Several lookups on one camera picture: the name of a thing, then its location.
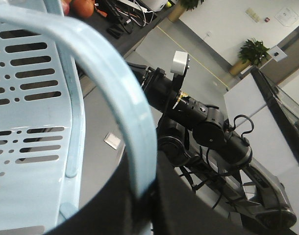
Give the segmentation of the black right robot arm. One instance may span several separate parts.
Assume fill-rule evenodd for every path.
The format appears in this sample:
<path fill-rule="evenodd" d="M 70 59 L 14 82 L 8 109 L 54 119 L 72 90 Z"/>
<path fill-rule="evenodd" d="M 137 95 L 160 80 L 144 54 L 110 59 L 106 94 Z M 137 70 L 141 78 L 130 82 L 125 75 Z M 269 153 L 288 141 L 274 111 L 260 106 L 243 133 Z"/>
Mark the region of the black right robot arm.
<path fill-rule="evenodd" d="M 297 223 L 284 185 L 254 157 L 245 134 L 238 134 L 215 105 L 203 104 L 181 90 L 188 64 L 171 69 L 129 63 L 150 105 L 162 113 L 158 149 L 180 168 L 193 192 L 209 186 L 236 212 L 269 230 Z"/>

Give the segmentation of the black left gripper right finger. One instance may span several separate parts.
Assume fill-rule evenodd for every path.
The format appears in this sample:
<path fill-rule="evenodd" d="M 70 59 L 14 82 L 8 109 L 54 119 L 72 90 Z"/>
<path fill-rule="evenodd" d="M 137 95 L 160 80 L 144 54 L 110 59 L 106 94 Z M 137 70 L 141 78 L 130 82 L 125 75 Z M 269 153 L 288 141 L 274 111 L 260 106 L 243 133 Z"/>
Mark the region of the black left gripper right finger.
<path fill-rule="evenodd" d="M 201 201 L 176 174 L 165 154 L 157 157 L 156 192 L 153 208 L 153 232 L 156 235 L 292 235 L 263 229 L 246 219 L 249 229 L 224 218 Z"/>

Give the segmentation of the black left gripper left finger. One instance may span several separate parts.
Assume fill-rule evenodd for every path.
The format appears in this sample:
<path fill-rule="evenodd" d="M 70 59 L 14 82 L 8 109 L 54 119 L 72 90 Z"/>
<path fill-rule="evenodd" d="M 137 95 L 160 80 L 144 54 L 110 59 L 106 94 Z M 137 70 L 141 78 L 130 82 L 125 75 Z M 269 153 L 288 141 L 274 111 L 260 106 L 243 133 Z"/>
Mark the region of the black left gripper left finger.
<path fill-rule="evenodd" d="M 49 235 L 149 235 L 154 183 L 141 198 L 130 188 L 128 156 L 122 159 L 103 188 L 76 214 Z"/>

